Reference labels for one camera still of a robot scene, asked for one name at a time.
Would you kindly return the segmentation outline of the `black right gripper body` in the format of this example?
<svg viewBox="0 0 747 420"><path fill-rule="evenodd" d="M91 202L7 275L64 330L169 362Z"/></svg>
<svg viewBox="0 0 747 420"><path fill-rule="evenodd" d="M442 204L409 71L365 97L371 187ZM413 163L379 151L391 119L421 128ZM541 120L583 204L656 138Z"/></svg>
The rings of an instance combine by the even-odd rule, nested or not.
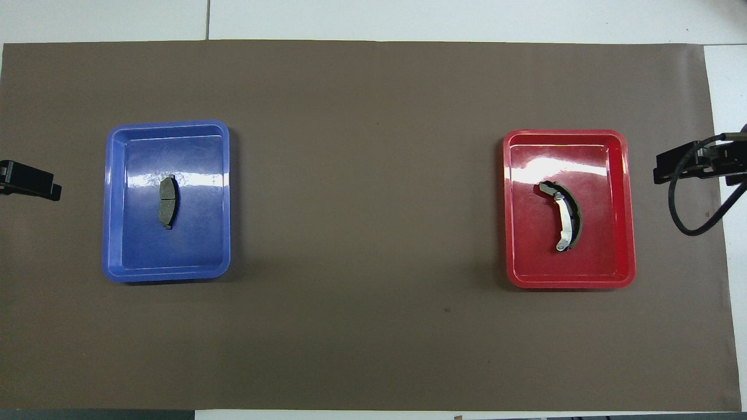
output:
<svg viewBox="0 0 747 420"><path fill-rule="evenodd" d="M656 156L653 169L655 184L672 180L675 169L691 149L697 148L685 160L680 178L725 178L728 186L743 183L746 179L746 134L722 133L703 141L693 141Z"/></svg>

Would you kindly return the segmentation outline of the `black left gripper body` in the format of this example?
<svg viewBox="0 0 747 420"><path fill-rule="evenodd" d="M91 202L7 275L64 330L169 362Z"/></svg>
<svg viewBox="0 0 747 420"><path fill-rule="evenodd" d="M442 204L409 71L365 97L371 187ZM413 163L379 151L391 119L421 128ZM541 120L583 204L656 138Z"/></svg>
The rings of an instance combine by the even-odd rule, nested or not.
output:
<svg viewBox="0 0 747 420"><path fill-rule="evenodd" d="M1 194L21 194L50 201L61 199L62 186L54 183L53 173L16 162L1 160Z"/></svg>

